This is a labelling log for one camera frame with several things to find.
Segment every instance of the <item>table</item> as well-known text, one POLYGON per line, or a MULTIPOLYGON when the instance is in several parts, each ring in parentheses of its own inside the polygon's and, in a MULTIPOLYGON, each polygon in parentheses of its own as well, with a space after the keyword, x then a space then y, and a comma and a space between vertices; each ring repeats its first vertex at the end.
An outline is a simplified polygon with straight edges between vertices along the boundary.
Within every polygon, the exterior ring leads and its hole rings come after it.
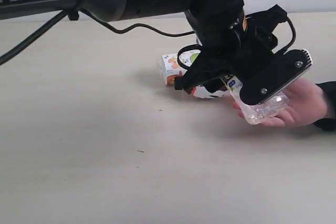
MULTIPOLYGON (((291 18, 313 57, 307 78, 334 80, 336 13, 291 18)), ((2 51, 40 25, 0 24, 2 51)), ((286 25, 276 34, 290 39, 286 25)), ((61 22, 3 65, 0 222, 334 223, 335 134, 250 126, 224 100, 165 87, 155 58, 194 41, 61 22)))

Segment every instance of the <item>person's arm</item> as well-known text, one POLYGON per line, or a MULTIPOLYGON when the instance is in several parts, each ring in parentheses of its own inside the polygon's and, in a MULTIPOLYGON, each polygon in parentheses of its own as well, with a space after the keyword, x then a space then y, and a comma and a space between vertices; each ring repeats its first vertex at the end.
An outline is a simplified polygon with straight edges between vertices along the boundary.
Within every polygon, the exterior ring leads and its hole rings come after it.
POLYGON ((336 81, 317 84, 325 94, 328 103, 328 114, 325 119, 318 120, 314 125, 324 131, 336 131, 336 81))

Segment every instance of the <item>black robotic arm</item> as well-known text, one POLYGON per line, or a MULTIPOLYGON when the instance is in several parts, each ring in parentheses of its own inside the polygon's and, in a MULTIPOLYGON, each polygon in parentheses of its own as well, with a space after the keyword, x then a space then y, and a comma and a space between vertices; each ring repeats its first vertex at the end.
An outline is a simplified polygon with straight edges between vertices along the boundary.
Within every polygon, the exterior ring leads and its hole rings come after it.
POLYGON ((244 84, 242 101, 254 105, 270 99, 311 66, 310 56, 304 51, 287 52, 295 40, 295 29, 277 5, 246 16, 244 0, 0 0, 0 19, 57 10, 61 12, 56 17, 0 57, 0 65, 67 15, 76 20, 78 12, 83 12, 109 27, 107 22, 184 12, 202 45, 180 51, 199 49, 201 53, 186 74, 175 80, 176 89, 190 93, 202 84, 215 92, 235 75, 244 84), (289 22, 293 39, 274 53, 278 42, 272 32, 283 22, 289 22))

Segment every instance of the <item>human hand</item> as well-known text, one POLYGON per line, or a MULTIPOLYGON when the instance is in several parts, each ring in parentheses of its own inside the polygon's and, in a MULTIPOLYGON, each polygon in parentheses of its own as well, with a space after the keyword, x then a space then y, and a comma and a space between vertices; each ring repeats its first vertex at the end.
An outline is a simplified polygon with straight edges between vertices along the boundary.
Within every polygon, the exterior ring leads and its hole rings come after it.
MULTIPOLYGON (((320 119, 335 119, 332 103, 328 100, 323 90, 316 84, 299 78, 283 93, 289 99, 289 105, 274 118, 260 123, 266 127, 300 127, 312 124, 320 119)), ((244 118, 239 105, 233 101, 233 107, 238 109, 238 114, 244 118)))

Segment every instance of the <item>transparent plastic container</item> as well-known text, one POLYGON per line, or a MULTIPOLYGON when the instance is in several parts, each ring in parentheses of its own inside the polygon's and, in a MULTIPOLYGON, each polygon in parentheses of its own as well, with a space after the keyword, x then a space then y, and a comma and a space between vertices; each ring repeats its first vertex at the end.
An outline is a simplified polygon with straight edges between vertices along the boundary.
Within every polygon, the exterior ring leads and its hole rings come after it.
POLYGON ((224 83, 226 84, 227 90, 230 92, 231 96, 240 106, 245 120, 247 123, 252 125, 260 124, 268 118, 273 118, 279 114, 279 112, 284 110, 289 103, 287 96, 283 92, 280 92, 263 104, 253 106, 246 105, 240 99, 239 93, 243 84, 238 80, 238 78, 233 76, 228 81, 224 81, 224 83))

